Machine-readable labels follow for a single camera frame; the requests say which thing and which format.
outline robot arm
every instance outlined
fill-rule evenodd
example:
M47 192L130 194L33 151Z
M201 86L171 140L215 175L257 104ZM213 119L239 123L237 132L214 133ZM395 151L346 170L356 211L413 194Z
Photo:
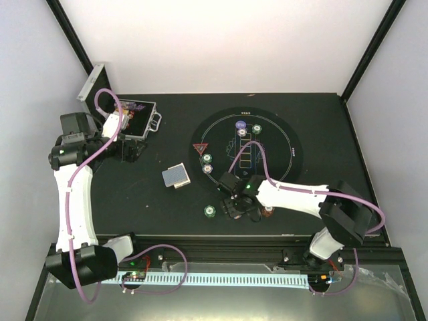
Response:
M125 128L128 117L122 117ZM92 225L90 189L93 171L102 159L119 157L122 160L135 161L141 154L145 143L128 140L119 135L96 161L82 168L74 179L71 189L68 181L77 167L108 141L118 126L117 113L110 114L103 125L102 134L92 135L85 113L74 113L61 116L64 134L58 138L49 155L49 162L55 171L55 178L60 196L60 232L56 244L56 254L46 257L45 265L57 279L69 288L75 288L70 270L69 239L66 227L66 192L70 192L70 223L73 231L73 248L76 267L81 284L91 284L114 278L118 263L133 252L131 236L123 235L110 239L105 245L99 246Z
M245 181L230 173L224 173L219 180L218 189L230 195L230 198L222 203L223 211L230 218L244 213L250 217L254 215L261 217L262 208L283 207L321 219L326 227L312 236L308 247L309 253L305 254L307 259L311 256L312 261L325 261L344 246L361 245L372 217L371 210L353 201L299 192L299 190L334 191L360 197L344 182L335 185L306 186L279 181L269 182L259 175Z

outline white wall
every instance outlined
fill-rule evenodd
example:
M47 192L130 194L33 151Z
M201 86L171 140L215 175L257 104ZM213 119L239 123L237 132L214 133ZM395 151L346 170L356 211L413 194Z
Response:
M86 80L44 0L0 1L0 311L24 320L59 226L47 155Z
M391 0L61 0L121 94L342 93Z
M428 2L408 1L349 106L393 245L428 314Z

